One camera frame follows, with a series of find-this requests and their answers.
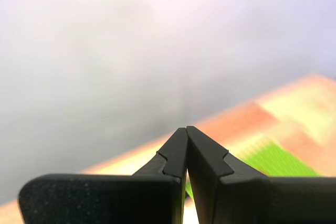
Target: white wall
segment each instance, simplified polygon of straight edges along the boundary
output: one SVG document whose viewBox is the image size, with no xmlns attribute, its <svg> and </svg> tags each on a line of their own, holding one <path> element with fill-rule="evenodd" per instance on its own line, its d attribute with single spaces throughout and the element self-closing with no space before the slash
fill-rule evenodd
<svg viewBox="0 0 336 224">
<path fill-rule="evenodd" d="M 0 203 L 310 72 L 334 0 L 1 0 Z"/>
</svg>

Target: wooden table surface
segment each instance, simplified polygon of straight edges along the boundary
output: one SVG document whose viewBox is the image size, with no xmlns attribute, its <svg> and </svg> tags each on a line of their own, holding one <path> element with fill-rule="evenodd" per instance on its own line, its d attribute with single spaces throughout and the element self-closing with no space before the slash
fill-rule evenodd
<svg viewBox="0 0 336 224">
<path fill-rule="evenodd" d="M 322 176 L 336 176 L 336 82 L 311 75 L 261 98 L 220 113 L 196 126 L 244 158 L 268 141 L 281 146 Z M 169 135 L 83 171 L 130 175 L 149 161 Z M 0 207 L 0 224 L 22 224 L 13 201 Z M 186 202 L 184 223 L 198 223 Z"/>
</svg>

